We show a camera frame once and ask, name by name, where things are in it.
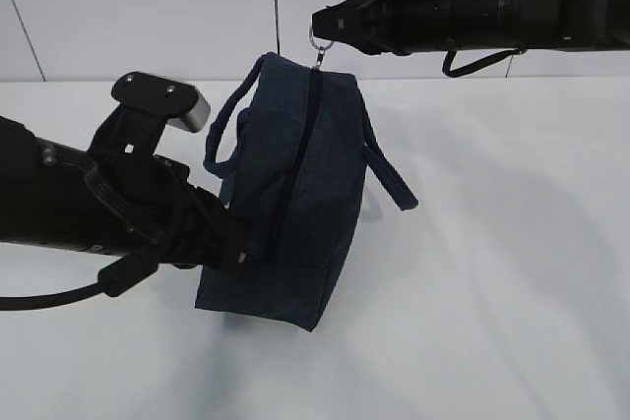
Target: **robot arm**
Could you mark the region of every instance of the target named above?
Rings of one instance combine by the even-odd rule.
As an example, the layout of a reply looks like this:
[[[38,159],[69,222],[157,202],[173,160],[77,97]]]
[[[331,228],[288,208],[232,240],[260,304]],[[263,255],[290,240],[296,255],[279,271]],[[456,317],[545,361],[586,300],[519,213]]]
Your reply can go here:
[[[237,270],[247,225],[217,197],[188,184],[187,166],[154,155],[166,124],[200,131],[210,106],[192,86],[143,73],[120,78],[112,96],[120,105],[86,151],[0,117],[0,241],[122,256],[100,271],[96,284],[0,298],[0,310],[117,296],[159,263]]]
[[[630,49],[630,0],[346,0],[313,15],[316,36],[369,55],[448,51],[469,74],[528,49]],[[455,52],[510,48],[459,72]]]

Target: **navy blue bag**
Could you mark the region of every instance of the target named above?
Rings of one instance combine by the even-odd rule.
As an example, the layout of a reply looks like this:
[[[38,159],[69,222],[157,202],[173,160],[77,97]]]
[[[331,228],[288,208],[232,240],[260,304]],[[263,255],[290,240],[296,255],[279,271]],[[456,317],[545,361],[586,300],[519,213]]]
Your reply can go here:
[[[237,146],[217,162],[237,118]],[[317,326],[340,276],[358,220],[368,165],[401,210],[418,202],[376,143],[356,78],[321,72],[274,53],[262,56],[212,125],[204,166],[220,197],[253,237],[242,271],[203,268],[200,309]]]

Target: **white backdrop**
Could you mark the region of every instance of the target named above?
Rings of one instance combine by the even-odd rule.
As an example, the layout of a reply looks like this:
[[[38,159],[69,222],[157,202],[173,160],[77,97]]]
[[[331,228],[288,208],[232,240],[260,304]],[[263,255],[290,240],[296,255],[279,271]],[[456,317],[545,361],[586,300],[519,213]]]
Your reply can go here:
[[[215,107],[235,83],[201,83]],[[0,405],[21,420],[630,418],[630,84],[368,81],[387,155],[320,327],[192,309],[164,267],[119,299],[0,315]],[[0,112],[85,148],[107,83],[0,85]],[[158,152],[201,167],[204,134]],[[0,294],[95,280],[106,259],[0,246]]]
[[[263,52],[276,49],[273,0],[15,0],[46,79],[111,80],[144,70],[181,79],[242,78]],[[280,0],[283,54],[310,64],[313,12],[342,0]],[[0,0],[0,81],[40,80],[16,10]],[[462,54],[462,64],[483,52]],[[365,57],[336,46],[332,69],[360,78],[437,78],[443,54]],[[504,77],[508,62],[477,73]],[[532,51],[511,76],[627,76],[630,53]]]

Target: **strap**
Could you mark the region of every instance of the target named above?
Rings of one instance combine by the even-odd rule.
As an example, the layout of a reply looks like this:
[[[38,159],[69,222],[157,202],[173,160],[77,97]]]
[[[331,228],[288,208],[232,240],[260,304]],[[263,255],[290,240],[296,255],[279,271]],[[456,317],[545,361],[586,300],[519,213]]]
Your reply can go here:
[[[418,206],[417,198],[398,171],[394,169],[394,166],[387,160],[376,142],[374,129],[370,123],[370,117],[367,114],[363,97],[361,97],[361,108],[363,110],[363,135],[365,136],[363,156],[367,161],[367,165],[370,166],[376,178],[392,199],[394,199],[394,202],[400,210],[415,209]]]
[[[467,64],[466,66],[462,66],[458,69],[452,69],[453,60],[455,60],[457,51],[449,51],[448,53],[446,53],[446,58],[444,58],[442,73],[444,73],[449,78],[460,78],[461,76],[467,76],[468,74],[476,73],[481,69],[499,63],[504,59],[508,59],[511,56],[525,54],[526,51],[527,49],[508,49],[506,51],[499,51],[498,53],[491,54],[489,56],[486,56],[485,58],[474,61],[473,63]]]
[[[234,112],[234,108],[236,108],[240,99],[252,89],[252,86],[258,79],[264,61],[265,56],[262,56],[258,59],[258,61],[256,61],[256,64],[247,78],[245,78],[245,81],[243,81],[243,84],[241,84],[230,96],[223,106],[223,109],[219,112],[217,119],[210,127],[210,132],[206,138],[206,158],[204,159],[204,167],[208,170],[208,172],[211,172],[219,177],[219,179],[225,179],[233,173],[236,170],[238,162],[238,155],[236,153],[233,153],[227,161],[217,162],[217,152],[219,151],[219,144],[221,143],[223,132],[225,131],[229,118]]]

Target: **bag strap loop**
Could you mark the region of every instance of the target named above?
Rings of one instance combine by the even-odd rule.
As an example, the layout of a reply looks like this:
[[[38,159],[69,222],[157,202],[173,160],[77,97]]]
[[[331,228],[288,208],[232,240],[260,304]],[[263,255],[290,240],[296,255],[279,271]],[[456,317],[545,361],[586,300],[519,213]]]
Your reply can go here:
[[[265,56],[260,57],[258,61],[256,61],[256,64],[254,64],[254,67],[247,75],[247,78],[245,78],[245,81],[243,81],[243,84],[241,84],[229,97],[223,106],[223,109],[219,112],[217,119],[210,127],[210,132],[206,138],[206,158],[204,159],[204,167],[208,170],[208,172],[211,172],[219,177],[219,179],[225,179],[227,176],[232,174],[236,170],[236,166],[238,164],[237,153],[233,153],[226,161],[217,162],[217,152],[219,151],[219,144],[221,143],[223,132],[225,131],[227,122],[229,121],[232,113],[234,113],[234,109],[240,99],[243,98],[252,89],[254,83],[256,83],[264,62]]]
[[[370,166],[376,178],[400,210],[415,209],[418,206],[417,198],[378,146],[363,97],[361,97],[361,108],[363,110],[363,135],[365,136],[363,156],[367,161],[367,165]]]

